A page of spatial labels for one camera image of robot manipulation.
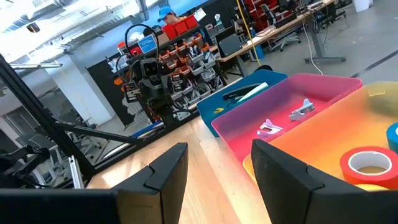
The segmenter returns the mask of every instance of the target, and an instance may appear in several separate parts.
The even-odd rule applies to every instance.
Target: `roll of tape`
[[[374,184],[356,184],[355,186],[359,187],[361,189],[367,190],[367,191],[388,190],[385,187],[381,187],[381,186],[374,185]]]
[[[398,155],[377,147],[357,147],[340,159],[341,171],[350,184],[374,184],[398,189]]]
[[[398,123],[391,125],[387,129],[387,140],[390,149],[398,153]]]

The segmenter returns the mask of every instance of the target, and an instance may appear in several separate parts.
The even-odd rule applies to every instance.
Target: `pink tray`
[[[257,130],[266,119],[283,128],[274,135],[262,138],[268,142],[361,86],[362,81],[357,78],[295,74],[216,118],[211,125],[234,152],[239,162],[242,162],[250,153],[252,140],[259,138]],[[289,114],[301,107],[305,98],[315,105],[315,110],[298,121],[291,121]]]

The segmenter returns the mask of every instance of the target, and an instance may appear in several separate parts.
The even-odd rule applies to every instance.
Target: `person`
[[[167,25],[170,25],[182,19],[185,19],[185,17],[178,17],[170,6],[165,6],[160,8],[157,22],[164,21]]]

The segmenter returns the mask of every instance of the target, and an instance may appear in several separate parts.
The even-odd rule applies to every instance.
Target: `white pillar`
[[[101,125],[109,121],[114,116],[109,102],[104,101],[103,95],[98,96],[100,93],[93,90],[92,83],[87,81],[88,77],[79,71],[70,56],[64,55],[57,62],[63,66],[47,68],[46,71],[80,116],[90,124]]]

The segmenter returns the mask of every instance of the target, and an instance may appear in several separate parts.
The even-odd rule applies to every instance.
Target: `desk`
[[[325,7],[325,5],[329,5],[329,4],[333,3],[333,2],[334,2],[334,0],[323,0],[324,4],[319,6],[319,7],[317,7],[316,10],[319,10],[319,9]],[[302,21],[304,21],[305,17],[309,16],[311,13],[312,12],[306,12],[305,14],[301,14],[301,15],[297,16],[297,18],[295,20],[285,24],[284,26],[282,26],[282,27],[280,27],[278,29],[276,29],[275,27],[272,26],[269,29],[261,31],[260,33],[258,33],[258,35],[261,36],[261,37],[257,37],[256,36],[256,37],[253,37],[253,39],[252,39],[252,42],[253,42],[254,46],[262,44],[265,41],[269,40],[271,37],[274,37],[274,36],[280,34],[281,32],[283,32],[283,31],[285,31],[285,30],[287,30],[289,28],[292,28],[293,26],[296,26],[297,24],[299,24]],[[312,19],[308,20],[308,25],[309,25],[309,27],[313,27]],[[335,61],[335,60],[343,62],[343,61],[346,60],[344,57],[326,57],[325,54],[324,54],[324,51],[323,51],[324,49],[323,49],[323,46],[322,46],[322,41],[319,39],[319,36],[312,31],[312,29],[310,29],[310,30],[311,30],[310,33],[311,33],[311,37],[312,37],[312,42],[313,42],[314,47],[315,47],[315,53],[317,55],[316,57],[313,57],[313,61],[314,62]],[[243,53],[245,53],[245,52],[247,52],[248,50],[252,50],[252,45],[251,45],[251,41],[250,40],[247,42],[247,44],[242,46],[242,49],[240,49],[239,51],[237,51],[237,52],[235,52],[235,53],[233,53],[233,54],[231,54],[231,55],[229,55],[227,57],[221,57],[221,58],[218,58],[216,60],[217,60],[217,62],[227,62],[228,60],[231,60],[232,58],[236,58],[237,61],[238,61],[238,68],[239,68],[239,71],[241,72],[241,75],[242,76],[247,76],[248,73],[246,71],[246,68],[244,67],[244,63],[243,63],[241,57],[238,57],[238,56],[243,54]],[[311,59],[310,58],[305,58],[304,60],[305,60],[306,63],[309,63]]]
[[[271,224],[258,188],[242,164],[200,118],[179,127],[94,176],[89,188],[108,189],[135,174],[177,142],[188,143],[188,179],[180,223]]]

